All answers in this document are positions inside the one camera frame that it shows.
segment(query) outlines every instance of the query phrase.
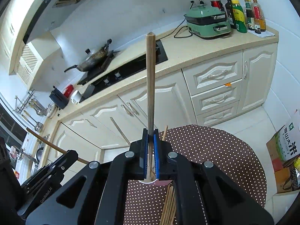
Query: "kitchen counter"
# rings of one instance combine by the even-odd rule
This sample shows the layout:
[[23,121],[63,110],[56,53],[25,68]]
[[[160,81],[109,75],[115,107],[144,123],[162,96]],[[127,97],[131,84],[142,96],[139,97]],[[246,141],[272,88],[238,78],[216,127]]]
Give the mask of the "kitchen counter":
[[[206,61],[228,53],[278,42],[278,32],[270,27],[267,27],[267,30],[273,32],[275,36],[259,38],[251,33],[242,34],[236,30],[233,30],[228,36],[210,40],[202,39],[200,37],[197,37],[196,35],[193,35],[189,38],[180,39],[173,38],[173,36],[166,37],[161,41],[167,54],[168,60],[156,65],[155,77],[158,78],[168,73],[177,71],[181,68],[185,68],[190,65],[197,64],[202,61]],[[180,34],[180,36],[183,37],[188,35],[188,31],[184,31]],[[90,83],[103,77],[104,75],[115,70],[121,65],[124,65],[135,58],[138,58],[139,56],[145,54],[145,52],[145,41],[140,41],[134,45],[129,46],[124,51],[117,53],[116,57],[112,60],[111,64],[104,73],[95,77],[84,86],[77,85],[75,86],[75,88],[78,89],[81,94],[83,94]],[[147,72],[146,70],[143,70],[112,86],[109,86],[108,88],[102,90],[101,92],[98,92],[97,94],[91,96],[90,98],[84,100],[79,104],[73,104],[70,101],[65,109],[58,111],[52,119],[47,119],[42,135],[50,134],[51,142],[60,122],[79,113],[80,111],[89,109],[93,105],[96,105],[101,101],[105,101],[114,95],[120,94],[126,90],[132,89],[133,87],[145,83],[146,77]],[[46,146],[39,168],[41,168],[46,163],[49,150],[50,147]]]

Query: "seasoning bottle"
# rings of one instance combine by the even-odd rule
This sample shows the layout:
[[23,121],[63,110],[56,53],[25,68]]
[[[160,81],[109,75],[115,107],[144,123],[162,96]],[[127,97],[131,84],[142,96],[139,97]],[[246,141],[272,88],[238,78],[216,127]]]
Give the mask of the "seasoning bottle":
[[263,16],[263,11],[260,7],[260,4],[258,4],[257,0],[253,0],[253,9],[254,9],[254,17],[255,21],[260,24],[260,30],[262,32],[266,31],[266,21]]
[[235,18],[236,30],[241,33],[247,33],[244,11],[239,0],[232,0],[232,10]]
[[229,23],[230,26],[236,30],[236,20],[234,19],[234,14],[233,14],[233,10],[232,10],[232,1],[231,0],[227,0],[227,3],[225,4],[225,8],[227,11],[227,15],[229,18]]
[[254,23],[254,26],[255,26],[254,32],[255,32],[256,34],[261,34],[262,32],[261,32],[261,30],[260,30],[260,23],[259,23],[259,22],[255,22],[255,23]]
[[212,7],[218,7],[221,11],[225,12],[225,9],[223,7],[223,4],[221,0],[211,0],[211,6]]
[[255,30],[254,12],[251,7],[251,0],[244,0],[246,4],[246,16],[248,21],[248,29]]

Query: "green electric cooker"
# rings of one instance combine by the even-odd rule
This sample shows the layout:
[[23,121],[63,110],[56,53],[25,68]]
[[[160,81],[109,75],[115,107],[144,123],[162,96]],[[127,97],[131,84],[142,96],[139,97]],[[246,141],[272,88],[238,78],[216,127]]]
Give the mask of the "green electric cooker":
[[224,11],[217,7],[205,7],[204,4],[193,7],[184,15],[191,33],[202,38],[213,38],[231,32],[229,19]]

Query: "pan handle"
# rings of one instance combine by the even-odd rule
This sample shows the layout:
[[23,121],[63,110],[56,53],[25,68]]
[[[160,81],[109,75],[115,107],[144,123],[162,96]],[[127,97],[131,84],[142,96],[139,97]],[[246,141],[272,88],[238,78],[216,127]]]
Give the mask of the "pan handle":
[[77,65],[73,65],[73,66],[67,68],[67,69],[64,71],[64,73],[67,72],[67,71],[69,71],[69,70],[72,69],[72,68],[77,68]]

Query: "cardboard box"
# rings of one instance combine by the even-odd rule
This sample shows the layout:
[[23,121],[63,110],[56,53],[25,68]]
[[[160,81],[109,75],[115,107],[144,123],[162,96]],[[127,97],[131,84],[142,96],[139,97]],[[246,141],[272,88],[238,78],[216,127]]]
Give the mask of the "cardboard box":
[[287,121],[267,142],[267,148],[272,161],[277,193],[292,191],[289,166],[300,153],[300,111]]

